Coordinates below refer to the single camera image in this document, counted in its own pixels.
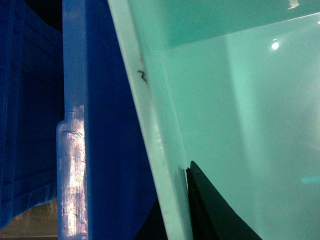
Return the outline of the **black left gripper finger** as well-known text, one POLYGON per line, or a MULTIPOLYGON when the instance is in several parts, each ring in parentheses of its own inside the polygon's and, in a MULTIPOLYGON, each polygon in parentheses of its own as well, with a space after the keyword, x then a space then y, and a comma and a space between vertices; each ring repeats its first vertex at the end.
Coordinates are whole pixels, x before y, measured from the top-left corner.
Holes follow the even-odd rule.
POLYGON ((195 240, 260 240, 227 203, 195 161, 186 170, 192 234, 195 240))

